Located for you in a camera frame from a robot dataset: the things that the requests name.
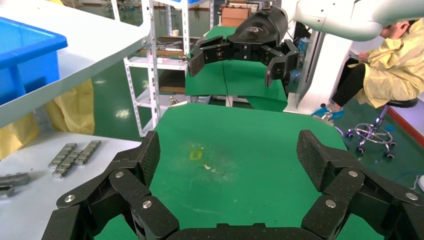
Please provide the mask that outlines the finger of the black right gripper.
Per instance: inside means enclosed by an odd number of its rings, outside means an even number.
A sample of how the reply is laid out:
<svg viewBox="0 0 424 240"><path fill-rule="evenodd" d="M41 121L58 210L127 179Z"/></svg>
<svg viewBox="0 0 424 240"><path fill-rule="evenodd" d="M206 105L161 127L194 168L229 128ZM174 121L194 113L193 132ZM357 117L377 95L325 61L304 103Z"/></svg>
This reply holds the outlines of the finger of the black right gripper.
<svg viewBox="0 0 424 240"><path fill-rule="evenodd" d="M286 76L295 70L300 61L300 52L292 40L285 39L282 45L275 47L261 46L261 63L267 66L264 83L270 87L275 80L282 80L287 84Z"/></svg>
<svg viewBox="0 0 424 240"><path fill-rule="evenodd" d="M222 35L201 39L190 53L188 74L195 77L206 64L229 60L232 56L232 44Z"/></svg>

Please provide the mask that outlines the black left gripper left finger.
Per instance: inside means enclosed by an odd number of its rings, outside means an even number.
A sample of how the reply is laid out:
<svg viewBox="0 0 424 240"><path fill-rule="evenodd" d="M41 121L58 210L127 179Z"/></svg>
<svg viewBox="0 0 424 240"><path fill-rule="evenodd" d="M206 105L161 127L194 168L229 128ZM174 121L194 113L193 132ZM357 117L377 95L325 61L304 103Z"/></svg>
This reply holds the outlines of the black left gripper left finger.
<svg viewBox="0 0 424 240"><path fill-rule="evenodd" d="M140 240L169 238L179 221L150 191L160 154L154 130L140 146L118 152L101 174L58 198L42 239L92 240L119 215Z"/></svg>

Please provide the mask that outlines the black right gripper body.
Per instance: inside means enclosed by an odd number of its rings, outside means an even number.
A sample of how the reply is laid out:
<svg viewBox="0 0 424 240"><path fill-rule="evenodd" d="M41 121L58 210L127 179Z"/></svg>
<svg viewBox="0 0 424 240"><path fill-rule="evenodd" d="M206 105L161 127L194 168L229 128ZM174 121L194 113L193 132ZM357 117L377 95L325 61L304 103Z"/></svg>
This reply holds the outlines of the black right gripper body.
<svg viewBox="0 0 424 240"><path fill-rule="evenodd" d="M235 32L227 37L232 60L270 63L274 57L283 54L280 46L286 31L288 19L284 11L270 6L250 15Z"/></svg>

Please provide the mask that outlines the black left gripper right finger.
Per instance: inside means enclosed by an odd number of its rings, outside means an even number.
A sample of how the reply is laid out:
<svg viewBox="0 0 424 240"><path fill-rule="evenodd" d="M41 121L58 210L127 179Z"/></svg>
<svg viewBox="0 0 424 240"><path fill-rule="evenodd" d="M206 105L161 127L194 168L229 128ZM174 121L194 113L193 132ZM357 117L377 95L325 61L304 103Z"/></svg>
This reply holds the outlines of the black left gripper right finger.
<svg viewBox="0 0 424 240"><path fill-rule="evenodd" d="M366 169L346 150L326 146L310 130L300 131L296 153L320 197L301 227L334 240L351 215L386 240L424 237L424 198L415 191Z"/></svg>

